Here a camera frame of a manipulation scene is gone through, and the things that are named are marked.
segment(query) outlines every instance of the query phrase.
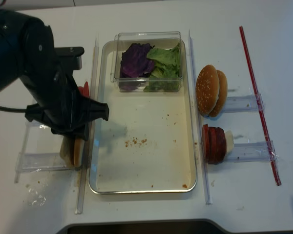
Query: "tomato slice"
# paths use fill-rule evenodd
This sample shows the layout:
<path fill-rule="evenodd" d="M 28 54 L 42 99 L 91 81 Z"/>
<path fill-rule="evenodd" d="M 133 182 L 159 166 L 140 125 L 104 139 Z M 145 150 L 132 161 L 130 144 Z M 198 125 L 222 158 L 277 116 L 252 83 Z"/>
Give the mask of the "tomato slice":
<path fill-rule="evenodd" d="M 216 137 L 217 137 L 217 152 L 216 152 L 216 163 L 220 163 L 224 160 L 226 155 L 227 145 L 225 132 L 222 128 L 216 128 Z"/>
<path fill-rule="evenodd" d="M 216 161 L 216 152 L 217 152 L 217 136 L 216 128 L 209 127 L 209 146 L 210 146 L 210 155 L 208 163 L 217 163 Z"/>
<path fill-rule="evenodd" d="M 204 124 L 202 127 L 202 144 L 205 160 L 209 161 L 209 126 Z"/>
<path fill-rule="evenodd" d="M 88 85 L 88 81 L 84 84 L 84 86 L 78 86 L 78 90 L 79 92 L 86 98 L 89 98 L 89 85 Z"/>

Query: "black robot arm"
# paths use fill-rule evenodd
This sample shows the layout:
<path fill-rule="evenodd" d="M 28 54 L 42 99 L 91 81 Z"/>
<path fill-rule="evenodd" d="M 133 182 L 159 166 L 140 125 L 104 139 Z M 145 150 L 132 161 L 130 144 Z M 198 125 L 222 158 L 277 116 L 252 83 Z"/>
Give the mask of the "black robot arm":
<path fill-rule="evenodd" d="M 49 26 L 35 17 L 0 10 L 0 91 L 17 78 L 37 104 L 25 117 L 54 134 L 88 140 L 88 122 L 108 120 L 107 104 L 81 95 L 73 70 L 81 69 L 82 47 L 54 48 Z"/>

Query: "lettuce leaf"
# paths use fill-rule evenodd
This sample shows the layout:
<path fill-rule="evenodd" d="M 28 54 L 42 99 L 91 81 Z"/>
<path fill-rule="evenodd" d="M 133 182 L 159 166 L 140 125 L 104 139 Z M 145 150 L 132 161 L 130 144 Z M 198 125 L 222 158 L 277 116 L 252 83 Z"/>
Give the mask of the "lettuce leaf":
<path fill-rule="evenodd" d="M 146 57 L 155 62 L 155 69 L 150 74 L 149 85 L 144 91 L 178 91 L 180 81 L 175 80 L 178 79 L 180 70 L 179 44 L 171 50 L 152 48 Z"/>

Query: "top bun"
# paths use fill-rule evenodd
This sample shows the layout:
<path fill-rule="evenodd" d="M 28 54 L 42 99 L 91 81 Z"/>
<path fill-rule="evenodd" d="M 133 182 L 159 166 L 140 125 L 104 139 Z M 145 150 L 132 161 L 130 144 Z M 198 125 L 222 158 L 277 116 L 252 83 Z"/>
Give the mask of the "top bun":
<path fill-rule="evenodd" d="M 225 74 L 222 71 L 218 71 L 218 70 L 217 70 L 217 74 L 219 78 L 219 95 L 218 95 L 216 106 L 209 113 L 210 117 L 216 117 L 219 114 L 219 112 L 225 105 L 225 102 L 227 99 L 227 93 L 228 93 L 228 84 L 227 84 L 227 78 Z"/>
<path fill-rule="evenodd" d="M 219 78 L 212 65 L 205 66 L 196 81 L 196 99 L 199 111 L 207 116 L 216 106 L 219 95 Z"/>

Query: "metal tray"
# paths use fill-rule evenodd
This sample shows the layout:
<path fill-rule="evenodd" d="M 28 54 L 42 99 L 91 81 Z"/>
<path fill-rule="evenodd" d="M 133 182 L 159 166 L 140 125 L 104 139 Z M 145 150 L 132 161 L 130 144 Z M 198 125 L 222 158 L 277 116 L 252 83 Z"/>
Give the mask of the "metal tray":
<path fill-rule="evenodd" d="M 95 121 L 89 185 L 97 194 L 188 192 L 197 181 L 196 118 L 188 91 L 185 45 L 179 92 L 124 93 L 110 81 L 114 42 L 103 47 L 97 101 L 109 121 Z"/>

